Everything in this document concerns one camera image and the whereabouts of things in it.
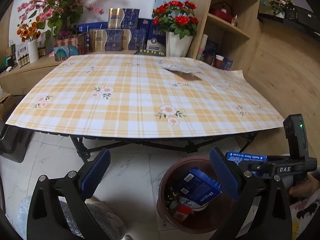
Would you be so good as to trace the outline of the person's right hand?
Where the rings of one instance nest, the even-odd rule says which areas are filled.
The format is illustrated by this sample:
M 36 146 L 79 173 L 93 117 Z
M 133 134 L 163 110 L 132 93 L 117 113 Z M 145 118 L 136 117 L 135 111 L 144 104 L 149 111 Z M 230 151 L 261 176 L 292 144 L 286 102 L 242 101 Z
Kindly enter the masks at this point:
M 302 181 L 289 190 L 289 195 L 293 197 L 309 198 L 319 189 L 319 180 L 311 172 L 307 173 L 306 180 Z

